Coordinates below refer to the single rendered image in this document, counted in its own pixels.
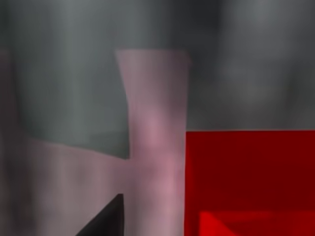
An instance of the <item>black shape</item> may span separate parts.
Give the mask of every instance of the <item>black shape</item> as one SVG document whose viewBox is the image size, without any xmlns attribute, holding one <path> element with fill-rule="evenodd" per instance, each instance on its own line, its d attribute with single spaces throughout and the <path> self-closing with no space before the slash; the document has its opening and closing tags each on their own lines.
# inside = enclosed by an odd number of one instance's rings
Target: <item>black shape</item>
<svg viewBox="0 0 315 236">
<path fill-rule="evenodd" d="M 124 195 L 118 194 L 76 236 L 124 236 Z"/>
</svg>

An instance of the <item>bright red stripe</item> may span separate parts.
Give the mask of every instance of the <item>bright red stripe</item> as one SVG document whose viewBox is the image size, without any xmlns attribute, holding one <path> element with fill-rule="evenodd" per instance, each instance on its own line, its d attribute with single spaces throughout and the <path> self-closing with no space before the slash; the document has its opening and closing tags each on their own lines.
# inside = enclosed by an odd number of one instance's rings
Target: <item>bright red stripe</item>
<svg viewBox="0 0 315 236">
<path fill-rule="evenodd" d="M 185 236 L 210 212 L 239 236 L 315 233 L 315 131 L 188 132 Z"/>
</svg>

